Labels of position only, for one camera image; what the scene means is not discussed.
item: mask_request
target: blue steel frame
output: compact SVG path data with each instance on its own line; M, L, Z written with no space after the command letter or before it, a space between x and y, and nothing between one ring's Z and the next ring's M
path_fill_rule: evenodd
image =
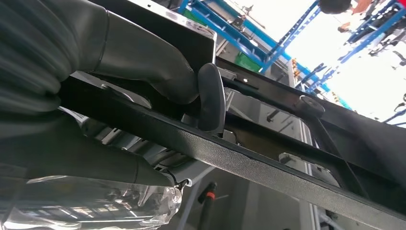
M261 73L264 73L276 60L278 60L279 56L285 52L285 49L288 47L288 45L302 32L309 23L316 18L316 16L320 13L320 8L317 7L318 5L318 0L316 0L310 7L309 9L306 10L306 12L303 14L301 18L297 21L297 23L291 28L291 30L279 41L278 46L275 46L269 53L269 61L267 61L264 66L262 67ZM308 16L308 14L314 9L317 8L316 11L307 19L305 23L304 20Z
M250 42L250 40L242 34L240 31L238 31L235 27L230 25L229 22L225 21L220 15L218 15L216 12L213 12L207 5L209 2L216 2L221 8L223 8L226 12L231 14L233 17L238 17L241 16L241 14L236 11L234 8L232 8L230 5L228 5L226 2L223 0L204 0L204 1L198 1L198 0L183 0L182 3L180 4L180 8L178 9L179 13L183 13L185 10L190 10L190 12L199 20L204 22L206 25L208 25L211 29L216 31L219 35L221 35L223 38L225 38L230 44L234 45L236 48L238 48L242 53L247 55L251 60L253 60L255 63L257 63L259 66L262 67L261 73L264 73L267 68L271 66L271 61L274 62L274 60L271 60L270 55L271 53L267 53L266 51L260 49L259 47L255 46ZM282 56L286 60L290 60L291 57L285 53L285 48L302 32L302 30L320 13L320 9L317 8L318 5L318 0L316 0L310 7L309 9L305 12L305 14L298 20L298 22L295 24L295 26L292 28L294 31L292 32L292 29L290 30L290 33L288 32L285 36L288 36L286 40L283 40L285 43L282 43L283 46L280 49L277 49L277 53L274 55L275 56ZM315 12L308 18L308 20L305 21L306 16L309 14L311 10L314 8L317 8ZM253 22L250 20L245 20L243 25L249 29L251 32L253 32L257 37L259 37L262 41L264 41L266 44L268 44L270 47L276 47L278 48L278 43L275 42L271 37L269 37L261 28L258 28ZM303 74L307 76L308 79L311 79L313 82L319 81L319 78L313 74L308 68L305 68L304 66L300 65L297 63L297 68L299 71L301 71ZM321 84L321 88L329 92L330 89L327 86L327 84ZM348 104L342 100L341 98L339 99L340 103L348 109L351 109Z
M362 49L364 49L367 45L369 45L369 43L371 43L374 39L376 39L379 35L381 35L382 33L384 33L385 31L387 31L394 23L396 23L397 21L399 21L404 15L406 15L406 9L404 8L404 6L400 3L394 2L391 4L391 6L393 4L397 4L401 10L399 10L395 15L393 15L388 21L386 21L382 26L380 26L376 31L374 31L367 39L365 39L364 41L362 41L357 47L355 47L352 51L350 51L348 54L346 54L343 57L340 57L339 60L339 64L342 65L344 64L346 61L348 61L353 55L357 54L358 52L360 52ZM324 84L329 78L331 78L331 76L336 72L337 68L339 66L336 66L335 68L333 68L331 71L325 73L323 75L323 77L318 80L315 81L307 90L306 92L313 92L318 86L320 86L321 84Z

